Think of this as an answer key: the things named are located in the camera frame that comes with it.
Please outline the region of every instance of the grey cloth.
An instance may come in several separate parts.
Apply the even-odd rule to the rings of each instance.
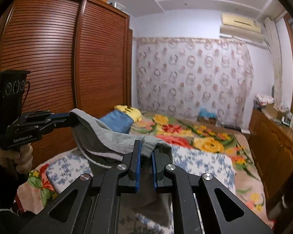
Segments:
[[[141,213],[153,221],[169,226],[171,199],[167,194],[156,194],[153,189],[151,154],[155,148],[168,153],[172,160],[171,146],[154,136],[130,135],[113,132],[100,120],[79,109],[70,111],[76,115],[80,123],[72,128],[74,139],[83,155],[98,168],[110,168],[118,165],[123,155],[133,151],[135,140],[142,141],[141,147],[141,182],[137,194],[122,194],[121,205]]]

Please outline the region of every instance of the bed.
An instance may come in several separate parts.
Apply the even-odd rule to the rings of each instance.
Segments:
[[[170,143],[174,164],[196,175],[212,173],[269,227],[273,226],[266,216],[262,182],[241,133],[148,112],[142,113],[142,120],[131,126],[130,133],[154,135]],[[19,206],[38,213],[82,173],[92,174],[87,159],[78,148],[55,156],[31,171],[29,181],[18,190]],[[171,233],[172,215],[170,226],[163,227],[122,208],[119,233],[139,230],[141,233],[147,233],[142,230]]]

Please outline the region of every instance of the sheer curtain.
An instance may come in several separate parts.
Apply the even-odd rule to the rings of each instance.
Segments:
[[[226,124],[241,125],[253,66],[238,40],[138,38],[141,110],[195,119],[200,108]]]
[[[265,39],[272,54],[273,59],[273,74],[274,82],[274,99],[275,102],[281,103],[282,99],[282,59],[281,59],[281,46],[279,35],[277,32],[276,24],[270,18],[265,18],[264,26],[266,28]]]

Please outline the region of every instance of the yellow flower pattern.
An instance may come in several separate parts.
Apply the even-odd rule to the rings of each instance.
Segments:
[[[153,120],[155,123],[158,123],[160,125],[168,124],[168,118],[164,115],[161,115],[161,114],[154,115]]]
[[[230,140],[230,136],[226,133],[222,133],[223,137],[226,139],[226,140]]]
[[[194,138],[193,146],[197,149],[213,153],[224,151],[224,146],[212,137]]]
[[[263,206],[262,205],[255,205],[255,208],[257,209],[257,211],[262,212],[263,211]]]
[[[193,136],[192,131],[190,129],[183,129],[180,131],[181,136]]]
[[[259,196],[258,193],[252,193],[251,196],[250,196],[250,198],[254,202],[258,202],[261,199],[261,197]]]
[[[39,176],[39,171],[35,170],[32,175],[35,176],[35,177],[38,177]]]
[[[52,194],[52,199],[55,199],[58,196],[57,193]]]
[[[238,163],[238,164],[245,164],[245,159],[238,159],[236,161],[236,163]]]
[[[230,149],[227,149],[225,151],[225,153],[228,154],[228,155],[233,155],[234,153],[236,153],[236,151],[233,148],[230,148]]]

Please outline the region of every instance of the sliding wardrobe door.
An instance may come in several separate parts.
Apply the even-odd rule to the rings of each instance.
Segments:
[[[126,102],[128,20],[87,1],[77,50],[78,108],[97,118]]]
[[[74,108],[72,53],[80,0],[16,0],[3,30],[0,71],[31,73],[23,112]],[[70,128],[58,129],[33,143],[34,163],[75,147]]]

